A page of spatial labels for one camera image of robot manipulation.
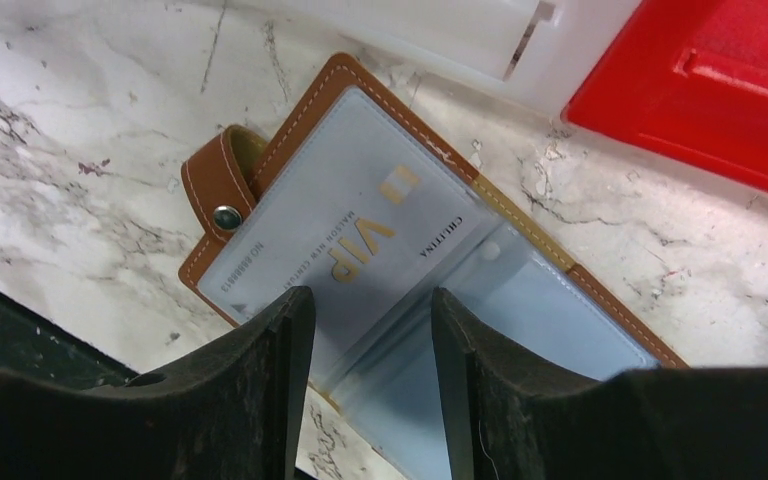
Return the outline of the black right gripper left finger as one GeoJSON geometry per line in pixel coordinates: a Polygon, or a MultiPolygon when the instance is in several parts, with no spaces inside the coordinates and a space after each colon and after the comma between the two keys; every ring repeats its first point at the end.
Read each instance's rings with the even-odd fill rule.
{"type": "Polygon", "coordinates": [[[299,479],[316,307],[293,287],[122,386],[0,368],[0,479],[299,479]]]}

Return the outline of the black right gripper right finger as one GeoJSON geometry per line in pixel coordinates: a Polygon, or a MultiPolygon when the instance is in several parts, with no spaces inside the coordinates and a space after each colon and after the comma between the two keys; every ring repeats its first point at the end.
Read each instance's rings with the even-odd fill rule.
{"type": "Polygon", "coordinates": [[[768,367],[594,380],[517,344],[444,288],[431,329],[456,479],[768,479],[768,367]]]}

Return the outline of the brown leather card holder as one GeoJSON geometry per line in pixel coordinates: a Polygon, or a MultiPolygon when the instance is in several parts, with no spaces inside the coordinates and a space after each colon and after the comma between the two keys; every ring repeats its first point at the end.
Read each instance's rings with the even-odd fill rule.
{"type": "Polygon", "coordinates": [[[604,380],[682,359],[353,56],[271,140],[231,125],[181,168],[204,234],[181,281],[232,324],[310,288],[311,386],[410,479],[450,479],[431,330],[445,288],[545,359],[604,380]]]}

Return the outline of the white plastic bin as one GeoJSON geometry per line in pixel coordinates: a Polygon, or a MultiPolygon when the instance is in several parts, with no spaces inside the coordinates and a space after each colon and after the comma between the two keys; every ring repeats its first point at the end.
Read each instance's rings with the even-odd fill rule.
{"type": "Polygon", "coordinates": [[[639,1],[232,1],[554,118],[639,1]]]}

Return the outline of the red plastic bin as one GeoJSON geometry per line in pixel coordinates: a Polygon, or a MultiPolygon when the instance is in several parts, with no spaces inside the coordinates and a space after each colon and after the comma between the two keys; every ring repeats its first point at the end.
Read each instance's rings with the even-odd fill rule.
{"type": "Polygon", "coordinates": [[[768,192],[768,1],[644,1],[571,123],[768,192]]]}

